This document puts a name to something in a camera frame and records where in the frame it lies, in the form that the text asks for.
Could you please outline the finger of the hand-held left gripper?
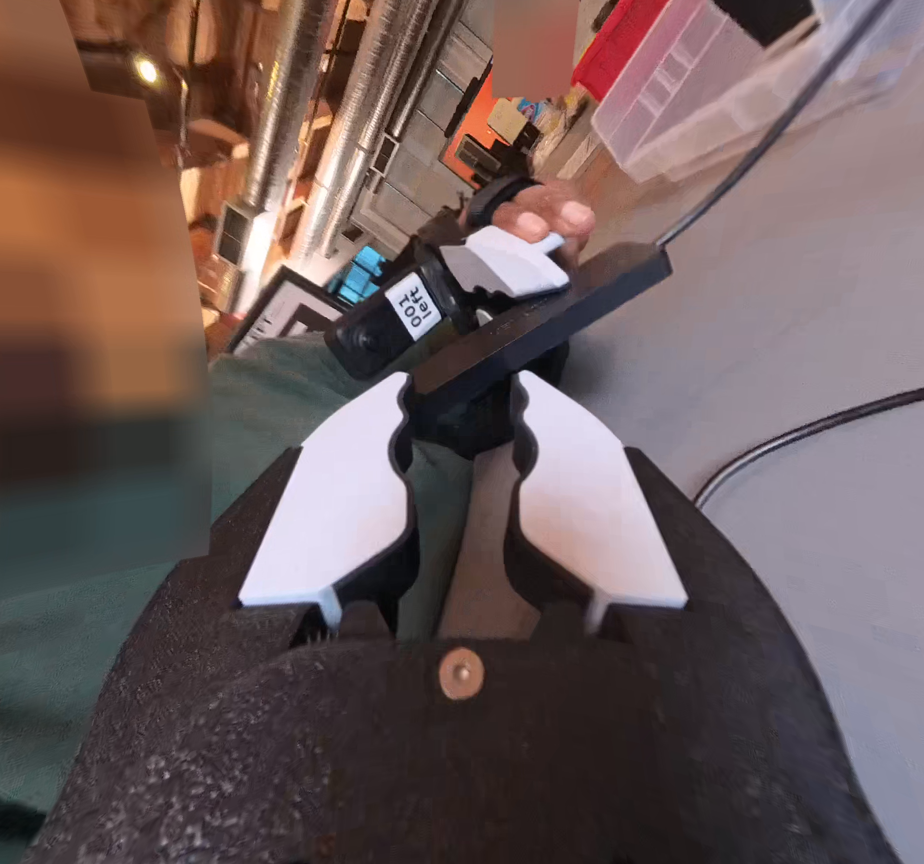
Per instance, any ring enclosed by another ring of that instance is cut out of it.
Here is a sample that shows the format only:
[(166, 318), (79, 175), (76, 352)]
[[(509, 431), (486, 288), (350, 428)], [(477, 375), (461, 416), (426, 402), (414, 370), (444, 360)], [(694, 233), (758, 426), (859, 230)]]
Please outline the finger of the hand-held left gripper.
[(501, 254), (518, 258), (547, 257), (564, 245), (565, 238), (554, 232), (537, 242), (528, 242), (493, 225), (482, 227), (469, 236), (469, 251), (482, 258)]
[(459, 287), (469, 294), (481, 290), (512, 299), (558, 293), (570, 278), (549, 257), (515, 247), (444, 246), (441, 255)]

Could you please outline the slim black usb hub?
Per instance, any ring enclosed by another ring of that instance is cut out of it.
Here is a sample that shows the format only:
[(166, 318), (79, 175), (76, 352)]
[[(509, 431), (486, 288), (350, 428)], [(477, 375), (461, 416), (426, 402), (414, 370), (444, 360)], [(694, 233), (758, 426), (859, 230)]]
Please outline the slim black usb hub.
[(520, 372), (672, 272), (662, 246), (611, 246), (582, 264), (564, 291), (519, 302), (444, 347), (412, 373), (412, 388), (422, 404), (434, 407), (467, 401)]

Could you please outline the black framed whiteboard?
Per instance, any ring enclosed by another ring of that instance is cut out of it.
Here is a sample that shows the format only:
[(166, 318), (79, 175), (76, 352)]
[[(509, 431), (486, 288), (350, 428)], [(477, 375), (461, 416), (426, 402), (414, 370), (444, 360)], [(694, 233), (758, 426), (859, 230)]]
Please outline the black framed whiteboard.
[(281, 266), (255, 300), (225, 353), (237, 355), (268, 339), (323, 333), (351, 309), (289, 266)]

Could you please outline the person's left hand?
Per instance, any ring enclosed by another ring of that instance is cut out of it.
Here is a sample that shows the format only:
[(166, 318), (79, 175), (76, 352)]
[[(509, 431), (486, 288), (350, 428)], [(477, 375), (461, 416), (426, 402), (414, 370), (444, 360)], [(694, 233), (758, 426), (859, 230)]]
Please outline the person's left hand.
[(569, 181), (555, 179), (526, 188), (502, 203), (493, 212), (491, 224), (530, 244), (550, 234), (560, 235), (563, 244), (554, 252), (556, 262), (572, 270), (578, 267), (594, 233), (596, 216)]

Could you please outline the ceiling air vent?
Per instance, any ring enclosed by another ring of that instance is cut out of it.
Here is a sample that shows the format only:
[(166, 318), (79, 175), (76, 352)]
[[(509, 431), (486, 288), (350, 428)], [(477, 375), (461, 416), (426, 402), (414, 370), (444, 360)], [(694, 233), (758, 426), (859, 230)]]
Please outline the ceiling air vent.
[(215, 228), (214, 254), (240, 266), (256, 215), (247, 202), (225, 200)]

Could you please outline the red storage bin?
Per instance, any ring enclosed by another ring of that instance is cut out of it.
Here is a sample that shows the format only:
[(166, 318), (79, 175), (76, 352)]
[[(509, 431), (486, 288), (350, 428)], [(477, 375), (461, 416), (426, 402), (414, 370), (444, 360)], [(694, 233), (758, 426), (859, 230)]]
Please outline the red storage bin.
[(600, 103), (671, 0), (606, 0), (594, 36), (572, 73), (572, 86)]

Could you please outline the silver ceiling ducts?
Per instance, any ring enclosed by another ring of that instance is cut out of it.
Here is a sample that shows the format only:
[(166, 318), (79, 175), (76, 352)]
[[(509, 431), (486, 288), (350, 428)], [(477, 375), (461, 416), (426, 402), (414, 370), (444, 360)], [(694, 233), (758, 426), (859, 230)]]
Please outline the silver ceiling ducts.
[[(373, 0), (370, 24), (348, 76), (340, 107), (308, 193), (290, 261), (304, 269), (314, 254), (329, 258), (372, 164), (372, 150), (394, 112), (408, 111), (444, 44), (463, 0)], [(261, 277), (271, 247), (271, 216), (287, 201), (288, 176), (308, 106), (320, 100), (321, 58), (335, 0), (283, 0), (279, 38), (249, 147), (241, 203), (249, 216), (238, 264)]]

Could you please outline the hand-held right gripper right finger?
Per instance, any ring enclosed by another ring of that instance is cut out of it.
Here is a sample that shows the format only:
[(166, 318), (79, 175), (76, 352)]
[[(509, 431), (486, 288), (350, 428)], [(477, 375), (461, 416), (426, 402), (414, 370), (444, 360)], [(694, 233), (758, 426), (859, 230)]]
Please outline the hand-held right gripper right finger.
[(612, 607), (682, 610), (688, 595), (624, 444), (531, 372), (511, 385), (517, 477), (505, 532), (514, 591), (577, 605), (588, 632)]

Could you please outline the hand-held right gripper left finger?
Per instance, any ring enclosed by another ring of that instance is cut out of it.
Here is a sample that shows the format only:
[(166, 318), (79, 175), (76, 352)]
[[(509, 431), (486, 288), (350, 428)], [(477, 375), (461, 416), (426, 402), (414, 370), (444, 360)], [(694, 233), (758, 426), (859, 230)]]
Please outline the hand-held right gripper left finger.
[(315, 604), (340, 627), (352, 601), (398, 600), (416, 579), (417, 514), (405, 394), (394, 373), (339, 408), (296, 449), (239, 590), (242, 607)]

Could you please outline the clear plastic bin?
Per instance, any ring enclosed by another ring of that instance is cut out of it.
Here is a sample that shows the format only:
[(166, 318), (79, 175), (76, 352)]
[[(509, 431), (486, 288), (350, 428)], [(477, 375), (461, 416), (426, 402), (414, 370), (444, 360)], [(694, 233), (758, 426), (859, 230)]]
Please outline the clear plastic bin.
[(710, 0), (671, 0), (591, 126), (635, 183), (750, 148), (877, 0), (811, 0), (817, 21), (762, 48)]

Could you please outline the orange wall panel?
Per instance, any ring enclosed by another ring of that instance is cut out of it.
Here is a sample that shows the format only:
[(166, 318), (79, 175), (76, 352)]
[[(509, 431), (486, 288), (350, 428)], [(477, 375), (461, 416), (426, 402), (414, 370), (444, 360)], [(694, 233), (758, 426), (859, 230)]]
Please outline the orange wall panel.
[(488, 125), (489, 116), (497, 103), (497, 98), (492, 95), (491, 73), (492, 64), (489, 64), (480, 77), (469, 83), (447, 128), (445, 148), (441, 153), (442, 164), (468, 183), (473, 180), (475, 172), (457, 156), (461, 145), (473, 140), (483, 152), (490, 153), (494, 142), (506, 144)]

